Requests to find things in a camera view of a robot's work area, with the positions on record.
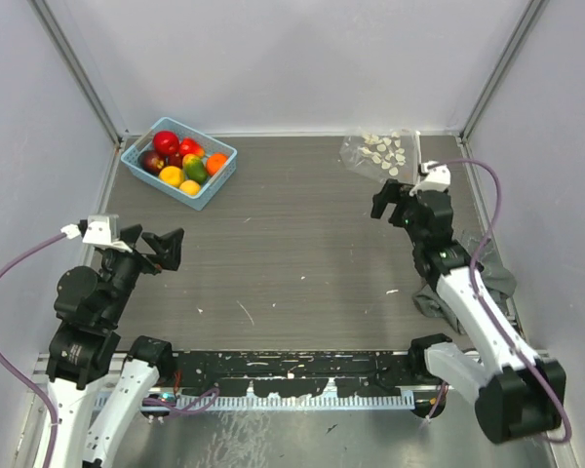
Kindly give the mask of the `clear zip top bag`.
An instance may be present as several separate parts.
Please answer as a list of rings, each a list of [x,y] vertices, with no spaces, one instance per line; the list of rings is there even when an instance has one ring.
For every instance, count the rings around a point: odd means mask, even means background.
[[[339,158],[347,170],[377,182],[394,178],[415,184],[421,161],[420,132],[358,128],[344,137]]]

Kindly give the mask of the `green orange mango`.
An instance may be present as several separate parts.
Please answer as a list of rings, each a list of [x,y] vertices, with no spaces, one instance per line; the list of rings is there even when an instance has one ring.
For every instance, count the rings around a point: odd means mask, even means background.
[[[186,178],[198,184],[204,184],[209,178],[209,173],[202,162],[202,158],[197,155],[186,154],[182,158],[182,168]]]

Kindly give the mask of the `orange tangerine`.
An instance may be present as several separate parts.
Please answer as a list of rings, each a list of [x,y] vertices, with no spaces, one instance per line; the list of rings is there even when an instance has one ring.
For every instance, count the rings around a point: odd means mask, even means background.
[[[226,164],[228,157],[223,153],[214,153],[206,161],[206,170],[209,176],[215,176]]]

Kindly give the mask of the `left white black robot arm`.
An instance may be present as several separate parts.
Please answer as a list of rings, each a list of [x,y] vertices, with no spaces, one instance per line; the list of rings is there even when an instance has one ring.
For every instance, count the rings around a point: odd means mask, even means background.
[[[162,236],[136,224],[120,229],[116,215],[92,215],[62,228],[101,254],[100,269],[78,266],[58,281],[54,309],[60,320],[49,346],[48,408],[38,467],[109,467],[132,417],[151,386],[176,374],[171,343],[141,336],[131,347],[108,405],[97,420],[92,411],[120,337],[119,320],[142,274],[176,271],[184,237],[179,228]]]

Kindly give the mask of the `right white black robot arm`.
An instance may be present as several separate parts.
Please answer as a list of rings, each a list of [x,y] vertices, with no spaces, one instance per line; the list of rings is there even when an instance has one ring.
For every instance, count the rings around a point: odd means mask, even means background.
[[[409,349],[412,379],[441,379],[475,411],[480,428],[494,444],[559,428],[566,373],[544,360],[507,322],[490,297],[471,255],[453,237],[453,210],[446,190],[415,192],[411,185],[387,180],[372,198],[371,217],[395,207],[389,221],[406,230],[414,266],[454,313],[480,358],[460,351],[450,338],[417,338]]]

